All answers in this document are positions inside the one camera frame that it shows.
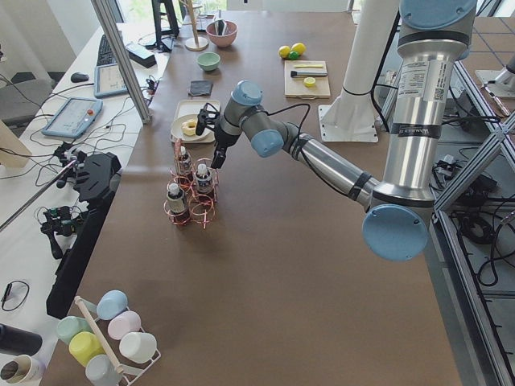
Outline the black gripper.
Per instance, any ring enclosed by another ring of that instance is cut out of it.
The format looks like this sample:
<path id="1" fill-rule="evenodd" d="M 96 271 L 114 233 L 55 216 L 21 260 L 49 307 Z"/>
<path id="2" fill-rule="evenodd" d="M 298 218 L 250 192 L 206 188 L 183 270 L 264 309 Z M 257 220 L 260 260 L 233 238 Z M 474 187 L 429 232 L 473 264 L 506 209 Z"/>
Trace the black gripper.
<path id="1" fill-rule="evenodd" d="M 227 133 L 221 125 L 215 125 L 214 134 L 216 144 L 211 168 L 220 169 L 226 160 L 228 148 L 237 143 L 240 134 Z"/>

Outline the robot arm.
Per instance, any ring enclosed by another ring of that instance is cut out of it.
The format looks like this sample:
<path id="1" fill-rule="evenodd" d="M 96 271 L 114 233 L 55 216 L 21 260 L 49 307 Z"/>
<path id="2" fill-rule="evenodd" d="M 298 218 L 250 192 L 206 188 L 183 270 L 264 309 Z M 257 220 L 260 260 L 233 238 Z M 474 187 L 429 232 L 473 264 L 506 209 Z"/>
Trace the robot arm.
<path id="1" fill-rule="evenodd" d="M 382 180 L 375 179 L 294 124 L 271 119 L 262 108 L 262 91 L 243 80 L 232 91 L 213 130 L 213 168 L 245 135 L 262 157 L 280 150 L 304 163 L 342 195 L 360 203 L 366 244 L 378 256 L 406 261 L 426 246 L 434 205 L 431 167 L 441 135 L 454 64 L 468 51 L 476 12 L 473 1 L 400 1 L 398 54 L 402 69 L 389 129 Z"/>

